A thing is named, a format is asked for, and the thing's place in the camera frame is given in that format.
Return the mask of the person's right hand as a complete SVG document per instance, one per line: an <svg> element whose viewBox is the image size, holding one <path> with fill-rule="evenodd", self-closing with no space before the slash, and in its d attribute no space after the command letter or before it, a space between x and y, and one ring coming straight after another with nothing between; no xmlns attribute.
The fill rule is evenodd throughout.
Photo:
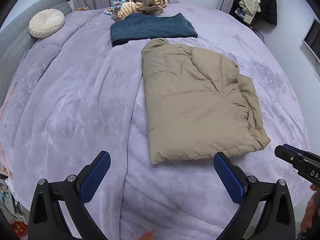
<svg viewBox="0 0 320 240"><path fill-rule="evenodd" d="M311 198L309 199L306 209L305 209L305 214L302 219L302 222L300 224L300 229L303 232L306 232L307 229L311 228L312 226L312 218L315 214L319 215L319 209L316 209L316 193L314 193Z"/></svg>

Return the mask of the person's left hand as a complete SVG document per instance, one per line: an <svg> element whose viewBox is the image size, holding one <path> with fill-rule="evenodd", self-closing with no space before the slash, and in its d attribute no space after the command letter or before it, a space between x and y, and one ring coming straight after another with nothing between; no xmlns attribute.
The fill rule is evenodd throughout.
<svg viewBox="0 0 320 240"><path fill-rule="evenodd" d="M146 232L138 240L154 240L154 238L153 238L154 233L155 233L154 230Z"/></svg>

